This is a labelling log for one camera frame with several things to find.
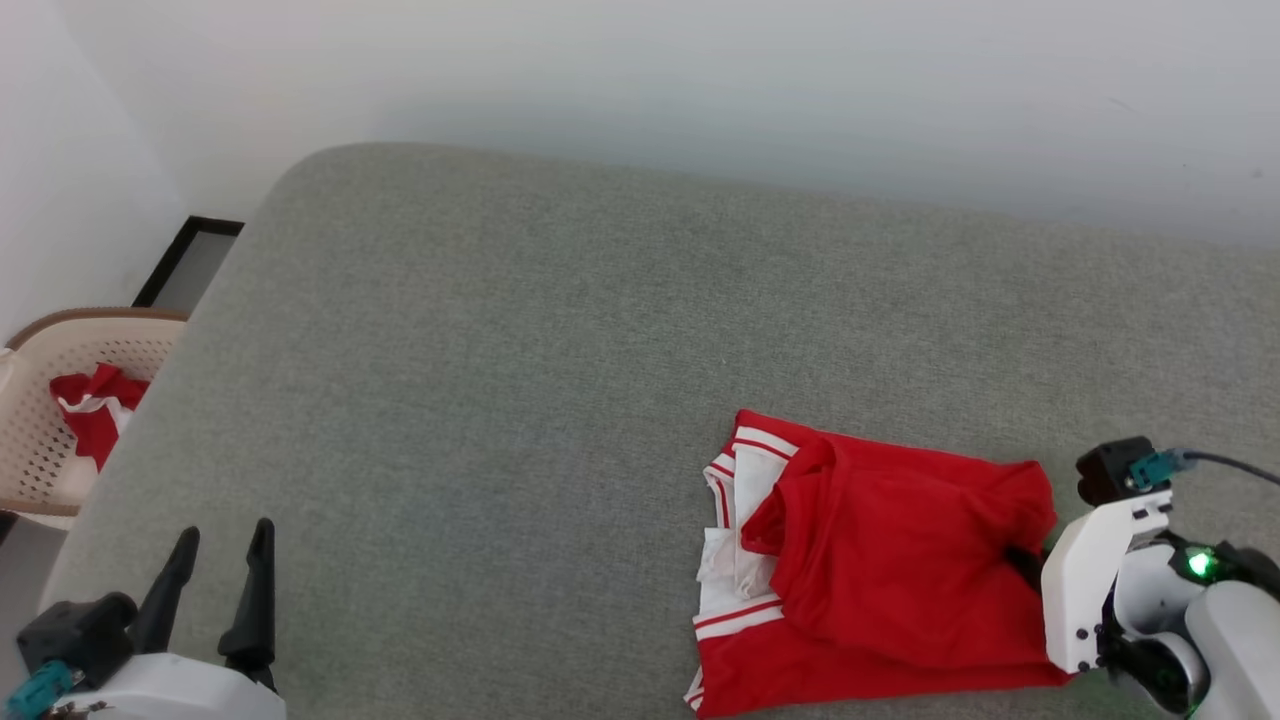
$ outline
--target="cable connector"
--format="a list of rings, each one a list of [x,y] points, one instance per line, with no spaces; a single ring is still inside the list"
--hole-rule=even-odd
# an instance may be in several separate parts
[[[84,673],[61,660],[45,662],[5,703],[5,720],[38,720],[84,679]]]
[[[1161,483],[1167,483],[1170,478],[1189,470],[1196,465],[1196,460],[1187,457],[1187,450],[1175,447],[1153,452],[1133,465],[1129,465],[1128,484],[1138,492],[1146,492]]]

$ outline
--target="gray sofa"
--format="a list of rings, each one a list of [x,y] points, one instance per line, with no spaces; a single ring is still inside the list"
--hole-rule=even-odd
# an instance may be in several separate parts
[[[216,660],[262,515],[291,715],[689,717],[700,469],[739,407],[995,460],[1148,434],[1280,466],[1280,252],[425,145],[293,168],[237,241],[46,597],[204,544]],[[1280,552],[1206,469],[1175,528]],[[1060,691],[769,717],[1155,717]]]

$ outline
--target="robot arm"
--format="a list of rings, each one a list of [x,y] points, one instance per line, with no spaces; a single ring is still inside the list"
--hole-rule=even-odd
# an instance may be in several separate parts
[[[284,720],[275,693],[275,528],[259,520],[232,628],[218,643],[227,666],[168,652],[200,533],[188,528],[137,609],[124,593],[59,602],[27,625],[18,648],[32,673],[5,720]]]
[[[1042,570],[1048,656],[1068,673],[1105,667],[1171,715],[1280,717],[1280,570],[1256,550],[1167,529],[1170,478],[1197,457],[1228,460],[1130,438],[1076,462],[1094,510]]]

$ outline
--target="beige basket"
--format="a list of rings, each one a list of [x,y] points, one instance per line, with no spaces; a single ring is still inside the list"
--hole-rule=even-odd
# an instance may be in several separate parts
[[[0,350],[0,510],[69,529],[97,468],[76,456],[49,380],[99,363],[150,380],[186,325],[177,313],[108,307],[55,313],[14,336]]]

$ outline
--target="floor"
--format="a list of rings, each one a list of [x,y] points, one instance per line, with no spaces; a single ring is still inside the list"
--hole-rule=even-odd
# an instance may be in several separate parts
[[[225,234],[197,234],[173,274],[169,275],[164,288],[160,290],[152,307],[180,313],[195,310],[233,242],[236,238]]]
[[[18,630],[36,619],[45,580],[65,538],[63,530],[17,518],[0,541],[0,584],[4,587],[0,592],[0,698],[9,697],[27,679],[27,667],[13,641]]]

